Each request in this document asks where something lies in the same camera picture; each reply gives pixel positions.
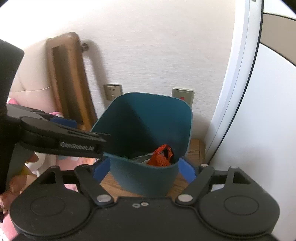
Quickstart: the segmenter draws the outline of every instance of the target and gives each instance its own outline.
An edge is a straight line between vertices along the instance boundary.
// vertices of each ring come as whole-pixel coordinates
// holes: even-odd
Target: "upholstered headboard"
[[[24,49],[25,55],[13,80],[9,97],[16,99],[22,106],[51,113],[58,110],[47,70],[46,41]]]
[[[59,111],[76,120],[80,129],[90,130],[96,114],[82,51],[79,37],[73,32],[27,47],[9,97],[47,113]]]

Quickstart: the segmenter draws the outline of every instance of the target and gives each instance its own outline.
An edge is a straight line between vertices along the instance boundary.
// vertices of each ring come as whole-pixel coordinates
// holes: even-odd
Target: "human hand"
[[[37,162],[38,156],[34,153],[27,162]],[[0,221],[6,216],[12,201],[37,178],[29,168],[23,167],[20,175],[14,176],[9,182],[9,189],[0,195],[0,212],[3,212]]]

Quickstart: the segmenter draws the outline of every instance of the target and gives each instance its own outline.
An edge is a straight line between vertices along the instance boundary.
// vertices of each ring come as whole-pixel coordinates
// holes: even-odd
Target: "trash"
[[[148,154],[142,155],[142,156],[137,156],[137,157],[131,159],[131,161],[141,163],[141,164],[147,164],[147,162],[150,160],[150,158],[152,157],[153,154],[154,154],[154,152],[151,152],[151,153],[148,153]]]
[[[147,165],[155,167],[166,167],[170,165],[170,160],[173,157],[172,148],[169,145],[162,145],[154,151]]]

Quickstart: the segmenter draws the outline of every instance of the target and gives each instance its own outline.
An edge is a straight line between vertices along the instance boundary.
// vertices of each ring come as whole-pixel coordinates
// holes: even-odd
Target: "electrical outlet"
[[[104,85],[104,91],[107,100],[114,100],[122,95],[121,85]]]
[[[172,97],[176,97],[180,100],[185,101],[190,107],[192,107],[194,91],[187,89],[177,89],[173,88]]]

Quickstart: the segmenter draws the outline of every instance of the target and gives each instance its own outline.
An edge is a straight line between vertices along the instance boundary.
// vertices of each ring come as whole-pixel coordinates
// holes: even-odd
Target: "finger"
[[[27,160],[27,162],[37,162],[39,160],[38,156],[34,154]]]
[[[27,182],[27,175],[17,175],[14,176],[9,182],[9,189],[11,192],[18,192],[25,187]]]
[[[37,179],[36,175],[27,175],[27,181],[25,186],[21,189],[21,191],[23,191],[24,189],[26,189],[29,185],[31,185],[32,182],[34,182]]]
[[[32,175],[32,176],[36,176],[35,174],[32,173],[32,171],[25,165],[23,166],[21,172],[19,175]]]
[[[8,190],[0,195],[0,206],[3,210],[8,210],[12,201],[19,195],[19,193],[13,193]]]

